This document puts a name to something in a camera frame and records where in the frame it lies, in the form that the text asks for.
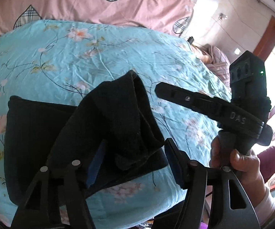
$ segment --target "wooden door frame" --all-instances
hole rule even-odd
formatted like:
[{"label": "wooden door frame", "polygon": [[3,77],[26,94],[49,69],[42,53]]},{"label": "wooden door frame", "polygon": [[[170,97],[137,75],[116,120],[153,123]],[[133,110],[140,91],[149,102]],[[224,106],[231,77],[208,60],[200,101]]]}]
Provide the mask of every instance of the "wooden door frame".
[{"label": "wooden door frame", "polygon": [[272,16],[265,33],[254,50],[254,55],[266,60],[275,47],[275,17]]}]

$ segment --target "sleeve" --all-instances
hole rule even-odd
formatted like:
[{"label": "sleeve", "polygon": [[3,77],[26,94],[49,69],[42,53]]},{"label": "sleeve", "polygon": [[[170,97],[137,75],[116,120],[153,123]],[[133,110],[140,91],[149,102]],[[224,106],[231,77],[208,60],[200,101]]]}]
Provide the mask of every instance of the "sleeve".
[{"label": "sleeve", "polygon": [[254,210],[261,226],[265,224],[275,212],[275,202],[273,201],[268,186],[266,186],[264,199],[254,208]]},{"label": "sleeve", "polygon": [[267,221],[262,225],[262,228],[266,227],[275,218],[275,209],[272,215],[267,219]]}]

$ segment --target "screw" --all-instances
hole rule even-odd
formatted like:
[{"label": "screw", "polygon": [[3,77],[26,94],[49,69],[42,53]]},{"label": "screw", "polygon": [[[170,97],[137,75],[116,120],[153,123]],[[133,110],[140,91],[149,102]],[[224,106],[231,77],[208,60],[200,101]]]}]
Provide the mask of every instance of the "screw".
[{"label": "screw", "polygon": [[189,162],[189,164],[190,164],[191,166],[197,166],[197,165],[198,165],[198,161],[196,161],[196,160],[191,160],[191,161]]},{"label": "screw", "polygon": [[41,172],[46,172],[46,171],[48,171],[48,167],[47,166],[42,166],[40,171]]},{"label": "screw", "polygon": [[230,172],[231,171],[230,167],[228,167],[228,166],[223,166],[222,169],[223,169],[224,172]]},{"label": "screw", "polygon": [[74,160],[72,161],[72,165],[73,166],[78,166],[80,164],[80,161],[79,160]]}]

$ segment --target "finger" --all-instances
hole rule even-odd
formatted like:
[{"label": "finger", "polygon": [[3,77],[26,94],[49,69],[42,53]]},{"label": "finger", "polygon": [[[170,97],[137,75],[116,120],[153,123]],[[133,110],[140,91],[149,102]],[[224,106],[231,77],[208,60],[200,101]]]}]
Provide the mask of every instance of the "finger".
[{"label": "finger", "polygon": [[233,150],[230,156],[230,162],[234,169],[246,173],[257,173],[259,171],[259,158],[256,156],[244,156],[237,150]]},{"label": "finger", "polygon": [[219,168],[220,167],[220,158],[219,157],[215,157],[213,159],[210,160],[209,163],[211,168]]},{"label": "finger", "polygon": [[211,143],[211,159],[219,155],[220,143],[218,137],[215,137]]}]

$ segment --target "white wall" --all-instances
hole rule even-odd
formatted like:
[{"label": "white wall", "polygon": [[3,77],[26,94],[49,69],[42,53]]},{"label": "white wall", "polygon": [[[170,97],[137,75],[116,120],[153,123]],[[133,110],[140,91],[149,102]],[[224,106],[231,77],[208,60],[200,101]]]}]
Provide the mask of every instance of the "white wall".
[{"label": "white wall", "polygon": [[[219,47],[234,61],[238,56],[234,54],[236,48],[243,53],[253,51],[260,41],[268,22],[274,12],[256,0],[208,0],[212,4],[205,8],[198,6],[189,28],[189,35],[195,38],[196,45],[211,44]],[[219,14],[228,16],[220,21]]]}]

